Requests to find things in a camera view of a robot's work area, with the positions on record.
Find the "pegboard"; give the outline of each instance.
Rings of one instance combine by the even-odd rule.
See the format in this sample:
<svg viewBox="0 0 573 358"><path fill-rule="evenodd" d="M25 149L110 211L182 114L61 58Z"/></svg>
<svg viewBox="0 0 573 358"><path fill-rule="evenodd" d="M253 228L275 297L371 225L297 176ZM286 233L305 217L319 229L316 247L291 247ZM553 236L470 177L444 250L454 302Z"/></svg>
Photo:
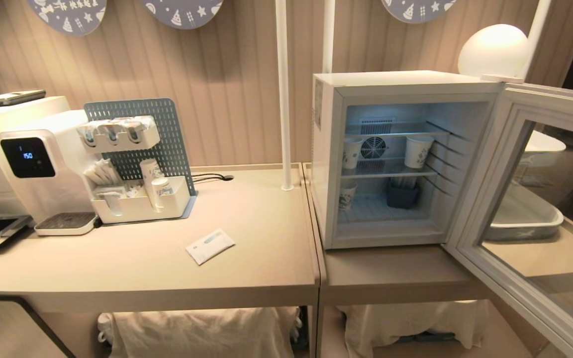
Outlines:
<svg viewBox="0 0 573 358"><path fill-rule="evenodd" d="M166 177L184 175L189 186L189 195L196 195L173 100L152 98L91 102L84 104L84 110L90 121L113 119L119 116L153 116L161 136L161 141L157 145L144 150L103 153L103 158L112 160L112 164L123 180L142 179L139 163L145 159L155 158Z"/></svg>

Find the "glass fridge door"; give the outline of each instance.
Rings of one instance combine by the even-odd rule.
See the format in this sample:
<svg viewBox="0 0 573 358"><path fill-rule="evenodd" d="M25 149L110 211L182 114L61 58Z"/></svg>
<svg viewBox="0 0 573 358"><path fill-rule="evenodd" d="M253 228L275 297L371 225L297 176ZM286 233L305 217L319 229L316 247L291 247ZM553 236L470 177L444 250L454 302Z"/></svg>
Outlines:
<svg viewBox="0 0 573 358"><path fill-rule="evenodd" d="M573 91L509 85L446 248L573 356Z"/></svg>

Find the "white cloth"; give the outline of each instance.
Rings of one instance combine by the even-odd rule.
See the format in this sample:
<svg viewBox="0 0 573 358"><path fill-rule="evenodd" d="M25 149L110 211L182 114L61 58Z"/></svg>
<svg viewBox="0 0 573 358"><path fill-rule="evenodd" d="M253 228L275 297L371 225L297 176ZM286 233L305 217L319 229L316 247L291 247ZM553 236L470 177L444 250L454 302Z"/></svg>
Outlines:
<svg viewBox="0 0 573 358"><path fill-rule="evenodd" d="M292 358L297 314L297 307L103 313L99 340L113 340L110 358Z"/></svg>
<svg viewBox="0 0 573 358"><path fill-rule="evenodd" d="M487 322L487 301L339 306L346 313L350 358L372 358L373 348L424 331L451 332L466 349L480 347Z"/></svg>

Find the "white tray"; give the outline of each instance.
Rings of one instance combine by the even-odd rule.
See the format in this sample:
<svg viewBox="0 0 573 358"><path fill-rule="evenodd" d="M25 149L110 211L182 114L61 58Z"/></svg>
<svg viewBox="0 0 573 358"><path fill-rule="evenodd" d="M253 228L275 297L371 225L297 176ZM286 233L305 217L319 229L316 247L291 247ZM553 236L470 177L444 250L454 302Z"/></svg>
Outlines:
<svg viewBox="0 0 573 358"><path fill-rule="evenodd" d="M159 130L156 125L152 125L143 131L143 139L139 143L134 143L129 140L127 132L120 132L116 134L116 145L107 140L105 134L94 134L96 140L96 147L90 147L86 143L86 139L79 134L81 143L86 148L88 153L107 153L107 152L123 152L125 150L142 150L150 149L161 141Z"/></svg>
<svg viewBox="0 0 573 358"><path fill-rule="evenodd" d="M553 166L565 149L566 145L560 140L539 131L532 131L519 163L531 167Z"/></svg>
<svg viewBox="0 0 573 358"><path fill-rule="evenodd" d="M535 193L510 183L485 240L541 240L557 233L563 213Z"/></svg>
<svg viewBox="0 0 573 358"><path fill-rule="evenodd" d="M152 207L150 198L146 196L119 199L119 213L113 213L105 200L92 199L92 206L105 224L179 218L189 203L187 179L184 176L168 177L168 179L173 193L160 197L162 208L159 211Z"/></svg>

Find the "striped wall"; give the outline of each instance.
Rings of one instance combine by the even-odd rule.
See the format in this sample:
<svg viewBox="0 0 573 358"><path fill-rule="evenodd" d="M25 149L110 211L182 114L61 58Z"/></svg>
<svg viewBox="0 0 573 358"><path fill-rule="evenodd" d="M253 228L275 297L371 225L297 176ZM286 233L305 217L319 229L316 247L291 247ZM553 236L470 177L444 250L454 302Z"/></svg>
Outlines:
<svg viewBox="0 0 573 358"><path fill-rule="evenodd" d="M527 33L536 0L459 0L409 25L381 0L336 0L334 71L457 72L477 30ZM321 71L323 0L287 0L293 161L309 161L311 74ZM280 118L273 0L224 0L196 30L159 23L139 0L108 0L100 27L76 38L46 26L24 0L0 0L0 93L42 88L73 108L94 100L170 97L192 165L277 163ZM573 1L554 0L530 81L559 86L573 57Z"/></svg>

